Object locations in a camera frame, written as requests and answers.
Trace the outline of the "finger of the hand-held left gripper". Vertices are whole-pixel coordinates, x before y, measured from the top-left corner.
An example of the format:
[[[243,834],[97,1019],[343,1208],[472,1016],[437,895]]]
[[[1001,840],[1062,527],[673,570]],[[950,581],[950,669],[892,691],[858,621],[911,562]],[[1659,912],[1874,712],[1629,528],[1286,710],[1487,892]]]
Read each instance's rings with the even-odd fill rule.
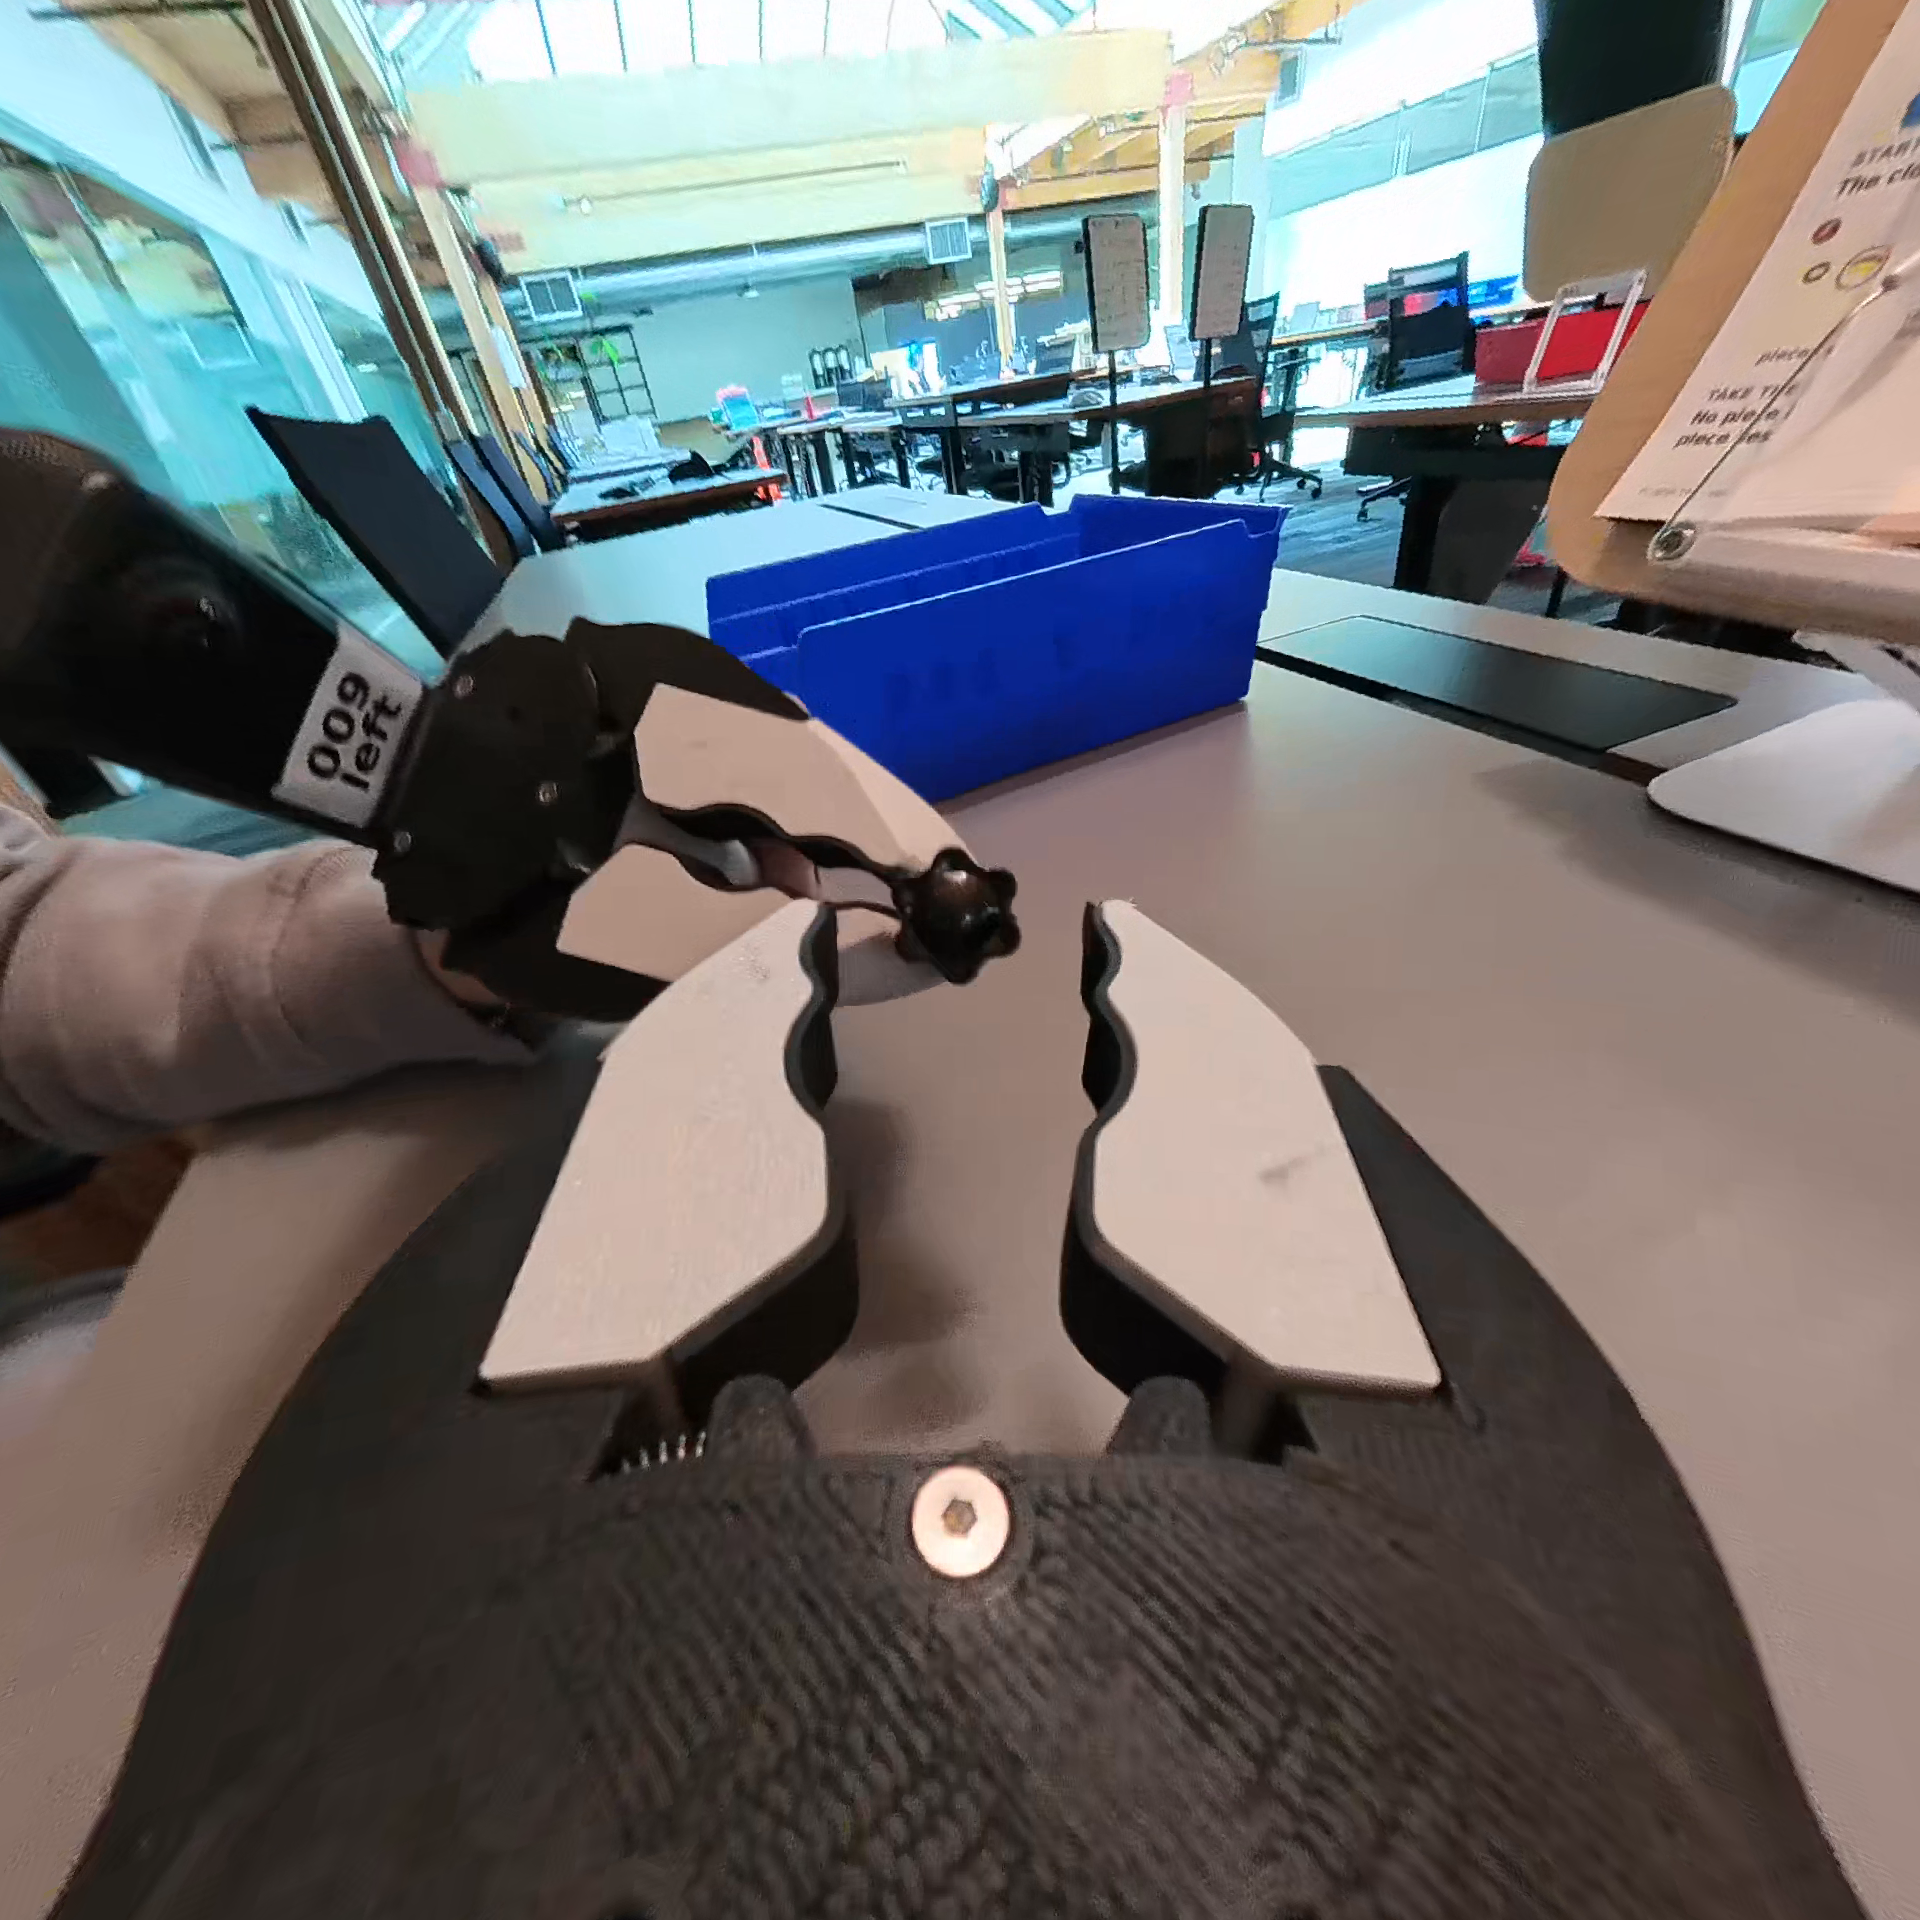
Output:
[[[786,905],[835,912],[843,995],[897,995],[902,954],[892,897],[875,877],[821,872],[781,853],[783,877],[721,889],[657,846],[624,846],[571,892],[559,954],[673,984]]]
[[[637,792],[688,853],[628,843],[634,901],[926,901],[963,884],[963,843],[813,715],[657,685]]]

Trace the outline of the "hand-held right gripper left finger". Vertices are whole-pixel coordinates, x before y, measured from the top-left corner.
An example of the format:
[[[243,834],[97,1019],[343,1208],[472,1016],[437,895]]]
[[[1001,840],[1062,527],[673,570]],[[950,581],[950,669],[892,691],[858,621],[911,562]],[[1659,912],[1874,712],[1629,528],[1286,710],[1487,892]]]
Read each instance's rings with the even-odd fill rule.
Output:
[[[489,1393],[813,1380],[858,1272],[823,1131],[835,915],[790,901],[608,1044],[479,1363]]]

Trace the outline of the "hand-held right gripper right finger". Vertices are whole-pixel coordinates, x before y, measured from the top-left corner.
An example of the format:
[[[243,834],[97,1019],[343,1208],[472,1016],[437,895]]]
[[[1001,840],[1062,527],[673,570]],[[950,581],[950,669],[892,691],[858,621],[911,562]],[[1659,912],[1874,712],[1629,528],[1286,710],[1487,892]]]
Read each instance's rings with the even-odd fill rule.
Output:
[[[1084,912],[1081,994],[1079,1351],[1124,1393],[1431,1399],[1445,1365],[1307,1041],[1129,901]]]

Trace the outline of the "black knob bolt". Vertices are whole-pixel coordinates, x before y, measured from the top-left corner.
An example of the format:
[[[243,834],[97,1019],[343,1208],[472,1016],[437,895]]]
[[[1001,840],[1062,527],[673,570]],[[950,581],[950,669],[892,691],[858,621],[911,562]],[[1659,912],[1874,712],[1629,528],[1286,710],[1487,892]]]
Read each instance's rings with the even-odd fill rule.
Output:
[[[897,957],[950,986],[969,986],[1021,945],[1015,892],[1012,872],[985,868],[957,846],[938,853],[930,867],[890,884]]]

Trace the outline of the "person's left forearm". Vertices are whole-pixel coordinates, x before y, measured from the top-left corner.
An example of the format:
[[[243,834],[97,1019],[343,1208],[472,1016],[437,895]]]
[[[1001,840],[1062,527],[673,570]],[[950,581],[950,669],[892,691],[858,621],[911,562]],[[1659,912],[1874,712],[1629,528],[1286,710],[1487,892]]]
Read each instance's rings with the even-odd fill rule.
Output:
[[[3,810],[3,1133],[109,1152],[563,1028],[388,917],[374,853],[222,857]]]

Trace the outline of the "grey desk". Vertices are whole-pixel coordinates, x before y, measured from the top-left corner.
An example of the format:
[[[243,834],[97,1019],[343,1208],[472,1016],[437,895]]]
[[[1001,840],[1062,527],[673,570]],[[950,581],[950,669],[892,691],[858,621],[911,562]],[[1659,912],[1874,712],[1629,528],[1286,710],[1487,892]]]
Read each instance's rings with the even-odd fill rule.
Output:
[[[1857,1901],[1917,1918],[1917,908],[1634,780],[1265,662],[1241,710],[957,807],[1021,952],[835,1019],[858,1331],[835,1454],[1094,1454],[1057,1260],[1081,915],[1129,897],[1348,1069],[1634,1393]],[[596,1041],[207,1137],[97,1343],[3,1436],[3,1918],[113,1793],[207,1529],[318,1343]]]

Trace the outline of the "black desk mat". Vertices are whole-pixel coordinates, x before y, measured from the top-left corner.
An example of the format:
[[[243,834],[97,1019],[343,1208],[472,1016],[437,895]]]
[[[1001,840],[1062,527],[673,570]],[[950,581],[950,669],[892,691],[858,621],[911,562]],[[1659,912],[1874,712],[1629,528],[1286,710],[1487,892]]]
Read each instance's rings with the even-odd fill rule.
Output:
[[[1326,621],[1262,641],[1259,653],[1275,666],[1427,704],[1471,722],[1526,732],[1586,754],[1618,754],[1634,743],[1736,706],[1728,694],[1384,619]]]

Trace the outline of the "blue plastic bin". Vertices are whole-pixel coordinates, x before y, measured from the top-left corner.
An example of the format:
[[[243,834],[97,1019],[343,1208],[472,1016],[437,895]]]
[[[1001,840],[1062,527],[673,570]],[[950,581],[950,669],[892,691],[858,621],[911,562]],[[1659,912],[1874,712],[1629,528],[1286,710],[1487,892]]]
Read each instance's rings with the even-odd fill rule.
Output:
[[[710,637],[926,802],[1250,691],[1286,508],[1076,496],[710,577]]]

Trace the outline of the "black office chair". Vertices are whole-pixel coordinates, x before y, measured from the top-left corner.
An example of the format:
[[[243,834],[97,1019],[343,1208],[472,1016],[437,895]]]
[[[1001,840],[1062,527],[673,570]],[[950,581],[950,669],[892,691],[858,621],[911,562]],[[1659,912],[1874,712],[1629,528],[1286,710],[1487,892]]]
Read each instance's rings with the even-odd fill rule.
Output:
[[[294,491],[452,660],[505,574],[386,420],[321,422],[246,410]]]

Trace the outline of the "dark computer monitor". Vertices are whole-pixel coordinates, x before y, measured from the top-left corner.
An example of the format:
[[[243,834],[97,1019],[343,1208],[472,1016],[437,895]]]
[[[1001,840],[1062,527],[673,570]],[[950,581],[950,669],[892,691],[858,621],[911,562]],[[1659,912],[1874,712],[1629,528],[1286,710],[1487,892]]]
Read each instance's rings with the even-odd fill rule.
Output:
[[[1081,227],[1091,355],[1101,364],[1153,340],[1151,233],[1139,212],[1091,212]]]

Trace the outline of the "wooden document stand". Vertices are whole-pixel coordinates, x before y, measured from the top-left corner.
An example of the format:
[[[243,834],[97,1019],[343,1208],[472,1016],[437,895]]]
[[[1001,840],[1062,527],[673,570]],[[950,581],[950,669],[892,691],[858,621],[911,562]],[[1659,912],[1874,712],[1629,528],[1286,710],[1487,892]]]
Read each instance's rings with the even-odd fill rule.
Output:
[[[1548,534],[1583,585],[1790,632],[1868,682],[1864,697],[1685,757],[1653,780],[1659,810],[1917,895],[1917,537],[1600,516],[1736,304],[1903,8],[1829,4],[1820,15],[1668,268],[1653,317],[1609,367],[1559,470]]]

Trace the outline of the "printed instruction sheet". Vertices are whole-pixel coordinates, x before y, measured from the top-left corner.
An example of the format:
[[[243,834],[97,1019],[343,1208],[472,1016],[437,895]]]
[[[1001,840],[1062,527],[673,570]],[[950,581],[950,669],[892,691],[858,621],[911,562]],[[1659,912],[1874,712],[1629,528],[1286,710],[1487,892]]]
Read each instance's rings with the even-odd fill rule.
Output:
[[[1917,4],[1600,516],[1917,537]]]

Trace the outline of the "beige chair back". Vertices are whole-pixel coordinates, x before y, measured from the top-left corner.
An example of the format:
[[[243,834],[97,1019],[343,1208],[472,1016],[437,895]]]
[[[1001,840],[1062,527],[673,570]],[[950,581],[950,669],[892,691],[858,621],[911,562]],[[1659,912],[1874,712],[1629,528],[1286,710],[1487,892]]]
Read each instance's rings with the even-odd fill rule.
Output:
[[[1526,179],[1526,302],[1635,274],[1655,299],[1728,174],[1733,122],[1733,93],[1702,87],[1548,139]]]

